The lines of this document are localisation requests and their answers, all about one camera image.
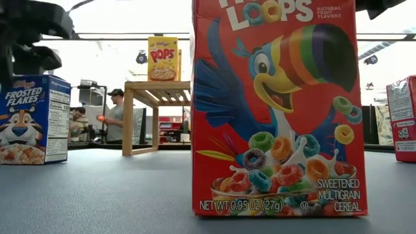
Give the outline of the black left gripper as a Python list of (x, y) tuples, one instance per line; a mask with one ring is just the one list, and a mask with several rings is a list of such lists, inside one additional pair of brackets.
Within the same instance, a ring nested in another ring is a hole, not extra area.
[(33, 0), (0, 0), (0, 84), (11, 85), (13, 75), (41, 75), (62, 67), (59, 55), (46, 46), (12, 45), (32, 27), (41, 34), (70, 39), (73, 20), (54, 3)]

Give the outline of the blue Frosted Flakes cereal box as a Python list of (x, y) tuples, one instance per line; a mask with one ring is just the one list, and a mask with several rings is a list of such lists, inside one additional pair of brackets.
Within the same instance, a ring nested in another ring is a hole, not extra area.
[(54, 75), (18, 75), (0, 88), (0, 164), (68, 160), (71, 91)]

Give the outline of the red Froot Loops cereal box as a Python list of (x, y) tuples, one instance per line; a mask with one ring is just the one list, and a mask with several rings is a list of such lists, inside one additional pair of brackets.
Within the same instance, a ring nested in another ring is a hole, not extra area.
[(396, 160), (416, 163), (416, 75), (386, 86)]
[(357, 0), (192, 0), (192, 210), (368, 213)]

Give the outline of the wooden slatted shelf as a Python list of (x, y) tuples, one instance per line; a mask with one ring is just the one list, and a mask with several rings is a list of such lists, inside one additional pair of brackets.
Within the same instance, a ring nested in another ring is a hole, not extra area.
[[(133, 149), (133, 101), (153, 109), (150, 148)], [(128, 81), (124, 87), (122, 155), (133, 156), (159, 149), (159, 107), (191, 104), (189, 81)]]

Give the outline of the person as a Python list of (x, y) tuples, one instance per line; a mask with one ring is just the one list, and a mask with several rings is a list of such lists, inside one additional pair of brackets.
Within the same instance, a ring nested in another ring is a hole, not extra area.
[(69, 119), (69, 135), (68, 140), (73, 142), (75, 138), (78, 141), (86, 142), (88, 119), (85, 117), (86, 109), (84, 107), (76, 107), (72, 110)]
[(107, 126), (106, 141), (108, 144), (121, 144), (124, 124), (124, 91), (117, 88), (109, 92), (108, 95), (114, 106), (103, 118), (103, 123)]

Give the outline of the long ceiling light strip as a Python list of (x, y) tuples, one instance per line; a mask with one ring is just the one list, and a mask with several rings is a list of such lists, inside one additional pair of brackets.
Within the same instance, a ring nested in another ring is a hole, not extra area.
[[(70, 38), (72, 41), (144, 41), (150, 36), (176, 37), (178, 40), (189, 41), (189, 32), (166, 33), (79, 33)], [(358, 33), (358, 42), (416, 42), (416, 32), (392, 32), (392, 33)]]

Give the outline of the black room divider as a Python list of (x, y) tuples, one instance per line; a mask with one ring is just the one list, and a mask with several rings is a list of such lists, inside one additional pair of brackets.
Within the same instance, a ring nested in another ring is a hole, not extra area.
[(362, 106), (363, 138), (365, 144), (379, 144), (375, 106)]

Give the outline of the red storage rack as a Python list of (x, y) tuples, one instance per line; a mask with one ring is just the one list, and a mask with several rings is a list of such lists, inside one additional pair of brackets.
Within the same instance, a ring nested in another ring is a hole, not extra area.
[(182, 117), (159, 118), (159, 143), (190, 143), (190, 124)]

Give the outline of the grey ceiling duct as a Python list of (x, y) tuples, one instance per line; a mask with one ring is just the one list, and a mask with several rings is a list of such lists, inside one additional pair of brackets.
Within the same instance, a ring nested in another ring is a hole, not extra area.
[(367, 59), (374, 56), (377, 52), (388, 48), (389, 46), (397, 42), (416, 42), (416, 26), (404, 29), (402, 32), (395, 33), (395, 35), (402, 35), (402, 38), (398, 39), (364, 39), (364, 42), (368, 42), (361, 51), (358, 52), (358, 60)]

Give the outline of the black metal frame stand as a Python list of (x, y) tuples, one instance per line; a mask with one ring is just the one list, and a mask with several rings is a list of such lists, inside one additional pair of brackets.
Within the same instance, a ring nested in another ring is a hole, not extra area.
[[(76, 107), (84, 107), (84, 105), (102, 106), (102, 115), (106, 116), (107, 107), (107, 87), (98, 85), (95, 81), (82, 79), (80, 84), (71, 87), (71, 100), (77, 101), (77, 104), (71, 105), (70, 115), (72, 110)], [(106, 125), (101, 122), (102, 128), (98, 129), (97, 125), (88, 123), (87, 140), (86, 142), (78, 141), (77, 138), (70, 142), (70, 144), (102, 144), (106, 137)]]

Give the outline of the black table frame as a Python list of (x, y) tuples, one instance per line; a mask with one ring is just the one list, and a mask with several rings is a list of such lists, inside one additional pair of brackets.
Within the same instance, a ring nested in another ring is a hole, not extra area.
[[(106, 149), (106, 150), (121, 150), (121, 144), (69, 144), (69, 150), (87, 150), (87, 149)], [(159, 150), (191, 150), (190, 144), (160, 144)], [(393, 146), (384, 146), (376, 144), (365, 144), (365, 151), (394, 153)]]

